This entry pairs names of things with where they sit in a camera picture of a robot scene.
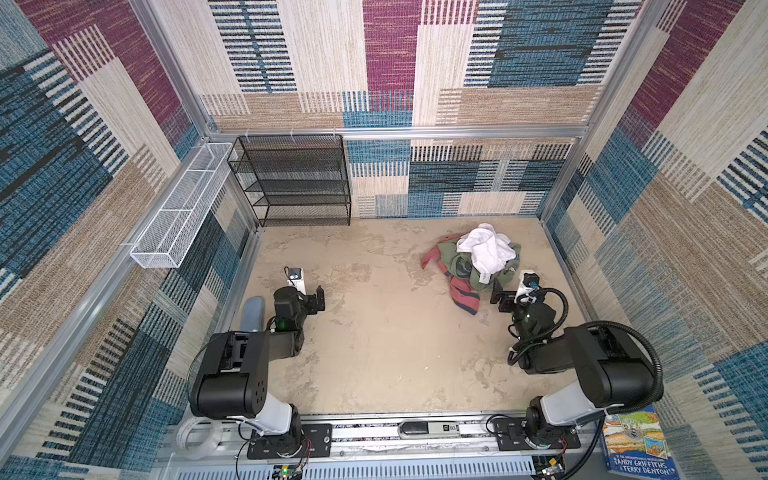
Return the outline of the red cloth with blue trim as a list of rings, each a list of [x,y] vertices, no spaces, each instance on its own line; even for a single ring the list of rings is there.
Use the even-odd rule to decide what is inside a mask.
[[[420,259],[421,269],[434,263],[448,282],[453,303],[470,315],[476,315],[480,296],[471,284],[474,267],[466,252],[457,251],[457,242],[463,233],[448,235],[440,239]]]

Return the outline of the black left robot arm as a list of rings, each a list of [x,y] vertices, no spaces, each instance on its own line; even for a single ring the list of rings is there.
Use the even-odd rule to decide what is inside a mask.
[[[267,319],[264,298],[248,299],[241,329],[215,334],[201,349],[189,403],[197,417],[238,419],[270,441],[298,444],[303,440],[298,410],[268,392],[269,366],[300,354],[305,321],[325,310],[325,292],[317,287],[305,294],[284,286],[273,300],[274,316]]]

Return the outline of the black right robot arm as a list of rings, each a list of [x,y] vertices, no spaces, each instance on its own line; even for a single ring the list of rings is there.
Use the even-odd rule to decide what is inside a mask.
[[[576,373],[571,384],[531,400],[518,425],[527,442],[545,448],[580,425],[642,410],[662,398],[663,367],[649,340],[612,321],[567,327],[567,298],[538,280],[526,275],[515,292],[495,281],[490,298],[511,315],[508,332],[516,342],[508,365],[528,375]]]

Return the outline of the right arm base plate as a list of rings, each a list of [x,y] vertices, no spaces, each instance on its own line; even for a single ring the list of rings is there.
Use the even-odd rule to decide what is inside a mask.
[[[578,449],[582,442],[575,427],[535,425],[524,417],[494,415],[486,422],[500,451]]]

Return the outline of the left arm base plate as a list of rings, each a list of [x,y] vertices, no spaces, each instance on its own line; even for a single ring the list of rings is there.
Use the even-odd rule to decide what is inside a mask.
[[[329,423],[303,425],[300,429],[291,427],[281,435],[251,435],[246,457],[249,460],[272,460],[279,458],[298,460],[330,456],[333,426]]]

